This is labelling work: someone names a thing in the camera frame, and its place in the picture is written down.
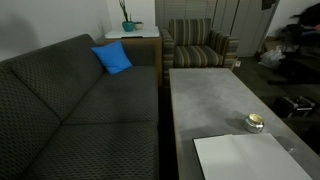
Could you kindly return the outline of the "dark cluttered desk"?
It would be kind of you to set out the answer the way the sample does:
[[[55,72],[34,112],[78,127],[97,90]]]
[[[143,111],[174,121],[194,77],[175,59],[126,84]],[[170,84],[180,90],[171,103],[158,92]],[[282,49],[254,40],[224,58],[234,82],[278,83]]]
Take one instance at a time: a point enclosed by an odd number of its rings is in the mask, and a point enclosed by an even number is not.
[[[299,56],[320,58],[320,3],[306,8],[302,13],[293,15],[296,24],[288,24],[281,33]]]

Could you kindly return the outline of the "black box on floor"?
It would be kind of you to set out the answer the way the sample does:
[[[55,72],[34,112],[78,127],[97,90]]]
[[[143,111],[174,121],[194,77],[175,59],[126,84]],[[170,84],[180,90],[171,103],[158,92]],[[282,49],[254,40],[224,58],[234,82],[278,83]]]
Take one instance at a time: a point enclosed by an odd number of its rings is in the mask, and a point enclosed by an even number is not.
[[[307,96],[283,96],[275,100],[272,110],[281,118],[308,117],[317,103]]]

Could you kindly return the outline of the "teal pot with plant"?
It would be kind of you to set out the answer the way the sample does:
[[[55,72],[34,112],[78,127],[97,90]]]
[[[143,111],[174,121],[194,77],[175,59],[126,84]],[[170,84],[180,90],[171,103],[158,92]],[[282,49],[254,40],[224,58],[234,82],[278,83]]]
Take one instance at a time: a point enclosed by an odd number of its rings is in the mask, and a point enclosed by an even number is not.
[[[124,31],[125,32],[133,32],[134,28],[135,28],[135,24],[132,20],[130,20],[128,18],[125,0],[119,0],[119,5],[120,5],[120,8],[123,12],[123,16],[125,18],[125,20],[122,22],[122,27],[123,27]]]

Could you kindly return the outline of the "dark grey fabric sofa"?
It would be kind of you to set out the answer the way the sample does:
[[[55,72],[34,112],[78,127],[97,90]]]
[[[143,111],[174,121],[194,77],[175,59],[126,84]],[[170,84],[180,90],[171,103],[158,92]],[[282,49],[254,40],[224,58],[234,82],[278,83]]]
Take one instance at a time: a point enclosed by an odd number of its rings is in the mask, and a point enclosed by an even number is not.
[[[0,180],[158,180],[157,69],[110,74],[83,34],[2,61]]]

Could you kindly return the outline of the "small white plant pot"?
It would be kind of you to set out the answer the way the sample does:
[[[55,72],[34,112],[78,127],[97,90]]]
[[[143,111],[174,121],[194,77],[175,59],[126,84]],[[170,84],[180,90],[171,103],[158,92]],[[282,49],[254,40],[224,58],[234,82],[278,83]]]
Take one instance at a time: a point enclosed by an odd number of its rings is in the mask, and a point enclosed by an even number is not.
[[[136,29],[136,30],[141,30],[141,29],[143,28],[143,26],[144,26],[144,23],[143,23],[143,22],[137,21],[137,22],[135,23],[135,29]]]

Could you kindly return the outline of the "white plastic bag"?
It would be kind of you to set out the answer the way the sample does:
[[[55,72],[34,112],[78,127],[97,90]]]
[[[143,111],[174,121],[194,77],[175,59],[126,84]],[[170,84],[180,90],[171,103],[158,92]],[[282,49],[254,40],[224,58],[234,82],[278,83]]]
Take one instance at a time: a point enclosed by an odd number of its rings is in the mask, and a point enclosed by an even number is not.
[[[259,65],[263,65],[270,69],[276,69],[280,65],[280,61],[285,58],[281,50],[270,50],[260,56]]]

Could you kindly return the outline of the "cardboard box on floor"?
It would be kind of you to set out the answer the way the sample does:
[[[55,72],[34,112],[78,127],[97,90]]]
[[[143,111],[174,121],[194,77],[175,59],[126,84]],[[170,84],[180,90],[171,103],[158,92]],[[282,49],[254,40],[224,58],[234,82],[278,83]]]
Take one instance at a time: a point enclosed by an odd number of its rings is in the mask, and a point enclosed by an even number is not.
[[[267,36],[263,43],[263,50],[265,52],[275,50],[278,45],[282,44],[282,40],[278,37]]]

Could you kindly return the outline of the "wooden side table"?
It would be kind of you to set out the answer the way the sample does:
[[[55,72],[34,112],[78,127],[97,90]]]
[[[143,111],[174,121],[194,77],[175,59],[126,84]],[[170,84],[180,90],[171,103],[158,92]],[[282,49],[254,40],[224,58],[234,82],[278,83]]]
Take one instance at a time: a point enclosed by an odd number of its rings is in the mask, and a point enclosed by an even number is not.
[[[99,46],[109,45],[116,41],[120,41],[122,43],[124,51],[133,65],[136,65],[138,61],[142,60],[144,57],[149,57],[148,63],[153,64],[157,69],[158,86],[163,86],[161,37],[105,39],[99,43]]]

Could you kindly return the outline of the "grey top coffee table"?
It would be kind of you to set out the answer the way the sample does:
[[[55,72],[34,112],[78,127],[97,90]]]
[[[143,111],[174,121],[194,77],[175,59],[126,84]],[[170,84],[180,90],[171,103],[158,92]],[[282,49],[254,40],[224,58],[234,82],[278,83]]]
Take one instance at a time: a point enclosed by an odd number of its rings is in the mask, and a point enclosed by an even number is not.
[[[320,180],[320,158],[231,70],[190,68],[169,71],[179,180],[204,180],[193,140],[223,134],[245,134],[244,118],[256,113],[264,130],[313,180]]]

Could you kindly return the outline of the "blue throw pillow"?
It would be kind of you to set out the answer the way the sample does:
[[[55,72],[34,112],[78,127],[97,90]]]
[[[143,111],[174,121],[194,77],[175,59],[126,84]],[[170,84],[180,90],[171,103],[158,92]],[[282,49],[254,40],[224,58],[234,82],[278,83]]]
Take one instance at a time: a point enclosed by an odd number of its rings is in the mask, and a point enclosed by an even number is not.
[[[119,73],[132,66],[120,41],[100,47],[93,47],[92,51],[110,74]]]

